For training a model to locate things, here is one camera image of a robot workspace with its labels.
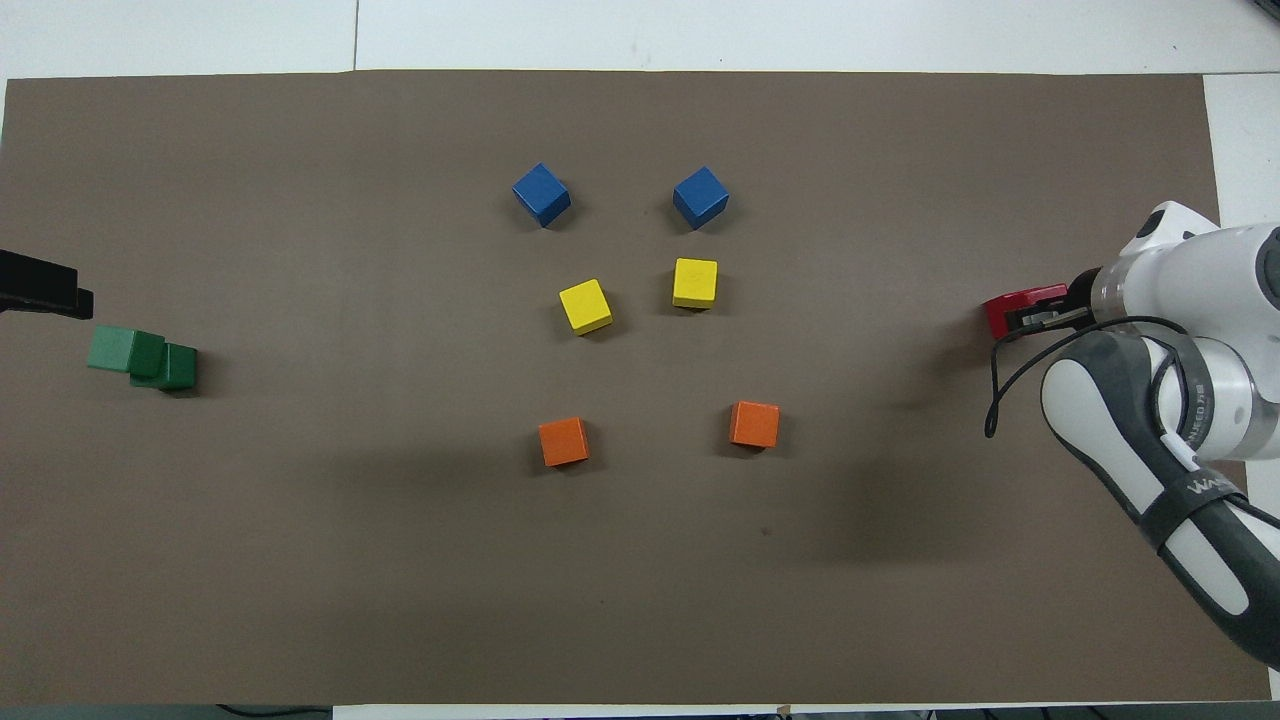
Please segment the orange wooden cube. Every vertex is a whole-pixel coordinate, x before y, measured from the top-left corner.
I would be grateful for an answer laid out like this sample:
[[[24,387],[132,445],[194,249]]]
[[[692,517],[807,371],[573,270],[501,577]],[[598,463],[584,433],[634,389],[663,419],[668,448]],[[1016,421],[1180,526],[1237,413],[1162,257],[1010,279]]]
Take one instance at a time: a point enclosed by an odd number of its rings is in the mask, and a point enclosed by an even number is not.
[[[580,416],[540,424],[538,438],[547,468],[559,468],[590,459],[586,425]]]
[[[730,443],[749,448],[773,448],[778,443],[780,421],[778,405],[737,401],[730,411]]]

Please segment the brown paper mat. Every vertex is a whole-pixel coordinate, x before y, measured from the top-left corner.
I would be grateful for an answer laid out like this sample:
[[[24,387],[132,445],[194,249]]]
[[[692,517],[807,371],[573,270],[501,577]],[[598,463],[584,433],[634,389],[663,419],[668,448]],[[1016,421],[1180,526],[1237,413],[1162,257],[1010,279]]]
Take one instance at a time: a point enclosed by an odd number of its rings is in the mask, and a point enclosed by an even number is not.
[[[1219,214],[1197,76],[13,81],[0,249],[198,379],[0,315],[0,705],[1263,698],[1038,373],[982,432],[980,305],[1165,200]],[[570,416],[590,459],[547,468]]]

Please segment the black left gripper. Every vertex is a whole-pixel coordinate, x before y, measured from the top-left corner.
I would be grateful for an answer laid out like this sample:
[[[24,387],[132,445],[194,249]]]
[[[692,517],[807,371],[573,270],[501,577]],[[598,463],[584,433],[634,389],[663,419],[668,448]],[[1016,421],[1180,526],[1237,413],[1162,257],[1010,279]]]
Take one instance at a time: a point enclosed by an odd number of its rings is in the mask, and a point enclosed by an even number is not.
[[[55,309],[60,316],[90,320],[93,292],[78,288],[78,270],[0,250],[0,309]]]

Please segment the yellow wooden cube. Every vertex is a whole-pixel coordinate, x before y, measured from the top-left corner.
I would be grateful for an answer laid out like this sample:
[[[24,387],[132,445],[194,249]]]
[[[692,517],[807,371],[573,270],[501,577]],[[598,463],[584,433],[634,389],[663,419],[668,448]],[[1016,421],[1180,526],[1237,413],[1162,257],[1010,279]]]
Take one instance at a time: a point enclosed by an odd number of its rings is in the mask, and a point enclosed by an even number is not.
[[[691,310],[712,309],[717,297],[719,264],[710,259],[677,258],[672,304]]]
[[[585,336],[613,322],[613,314],[598,278],[591,278],[559,292],[571,331]]]

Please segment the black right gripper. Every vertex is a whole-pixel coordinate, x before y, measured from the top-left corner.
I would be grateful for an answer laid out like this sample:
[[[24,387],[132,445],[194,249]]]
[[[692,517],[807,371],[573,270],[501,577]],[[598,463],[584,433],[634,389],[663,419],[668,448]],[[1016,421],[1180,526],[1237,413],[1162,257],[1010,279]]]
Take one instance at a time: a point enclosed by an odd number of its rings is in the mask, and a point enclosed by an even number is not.
[[[1080,273],[1068,286],[1065,296],[1019,296],[1019,305],[1007,310],[1010,316],[1019,318],[1010,325],[1005,338],[1019,340],[1029,334],[1056,331],[1061,327],[1082,329],[1094,324],[1092,291],[1100,273],[1100,268],[1092,268]]]

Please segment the green wooden cube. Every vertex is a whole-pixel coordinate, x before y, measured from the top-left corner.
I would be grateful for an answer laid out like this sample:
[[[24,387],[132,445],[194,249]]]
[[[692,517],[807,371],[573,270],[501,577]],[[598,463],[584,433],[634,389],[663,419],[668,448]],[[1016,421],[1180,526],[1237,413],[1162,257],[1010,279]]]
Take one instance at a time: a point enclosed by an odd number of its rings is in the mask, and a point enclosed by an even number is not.
[[[164,364],[165,340],[160,334],[119,325],[93,328],[86,365],[91,369],[155,377]]]
[[[165,342],[157,370],[151,375],[131,374],[132,387],[187,391],[196,386],[198,351],[184,345]]]

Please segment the blue wooden cube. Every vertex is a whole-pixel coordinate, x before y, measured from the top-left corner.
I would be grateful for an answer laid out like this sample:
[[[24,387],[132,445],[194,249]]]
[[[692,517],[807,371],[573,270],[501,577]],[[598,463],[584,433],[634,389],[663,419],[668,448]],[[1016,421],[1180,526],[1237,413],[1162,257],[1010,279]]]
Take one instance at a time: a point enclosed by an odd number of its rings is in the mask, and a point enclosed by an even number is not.
[[[709,167],[700,167],[680,181],[672,204],[691,231],[699,231],[728,205],[730,191]]]
[[[512,192],[541,228],[549,227],[572,205],[568,187],[544,163],[521,176],[512,184]]]

